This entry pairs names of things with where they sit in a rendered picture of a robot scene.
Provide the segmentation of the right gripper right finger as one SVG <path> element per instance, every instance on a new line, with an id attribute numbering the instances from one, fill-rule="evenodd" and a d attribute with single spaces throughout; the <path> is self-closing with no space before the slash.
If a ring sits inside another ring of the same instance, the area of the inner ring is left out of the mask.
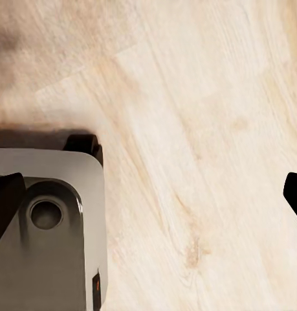
<path id="1" fill-rule="evenodd" d="M 291 172 L 287 174 L 283 188 L 283 196 L 297 214 L 297 173 Z"/>

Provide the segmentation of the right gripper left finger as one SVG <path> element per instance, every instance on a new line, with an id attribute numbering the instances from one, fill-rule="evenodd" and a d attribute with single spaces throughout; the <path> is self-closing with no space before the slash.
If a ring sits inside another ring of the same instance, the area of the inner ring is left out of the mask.
<path id="1" fill-rule="evenodd" d="M 0 239 L 26 197 L 27 190 L 20 172 L 0 178 Z"/>

